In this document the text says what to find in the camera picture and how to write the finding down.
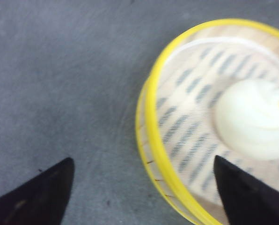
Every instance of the gray floor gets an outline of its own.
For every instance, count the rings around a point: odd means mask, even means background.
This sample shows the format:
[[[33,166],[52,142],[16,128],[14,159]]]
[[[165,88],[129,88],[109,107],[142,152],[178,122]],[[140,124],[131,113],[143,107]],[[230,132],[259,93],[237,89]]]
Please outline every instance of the gray floor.
[[[64,225],[185,225],[141,164],[134,113],[176,35],[225,17],[279,28],[276,0],[0,0],[0,196],[67,156]]]

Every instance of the yellow steamer rim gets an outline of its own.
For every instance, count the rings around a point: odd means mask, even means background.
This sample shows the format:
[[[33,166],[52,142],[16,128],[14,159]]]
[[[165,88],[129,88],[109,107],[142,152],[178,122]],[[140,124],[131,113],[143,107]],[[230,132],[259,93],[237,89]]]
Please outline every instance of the yellow steamer rim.
[[[165,62],[173,51],[190,42],[199,31],[211,27],[236,25],[253,28],[279,39],[279,30],[244,19],[219,19],[197,25],[171,41],[156,60],[147,79],[136,111],[136,137],[143,164],[164,199],[183,217],[196,225],[220,225],[189,192],[178,177],[162,142],[157,116],[157,88]]]

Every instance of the gray concrete floor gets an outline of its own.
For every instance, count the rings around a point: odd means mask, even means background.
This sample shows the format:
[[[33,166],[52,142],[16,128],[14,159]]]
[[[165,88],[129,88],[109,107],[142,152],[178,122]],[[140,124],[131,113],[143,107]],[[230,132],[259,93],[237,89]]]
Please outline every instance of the gray concrete floor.
[[[279,0],[0,0],[0,196],[71,156],[64,225],[185,225],[134,138],[136,101],[162,48],[208,20],[279,28]]]

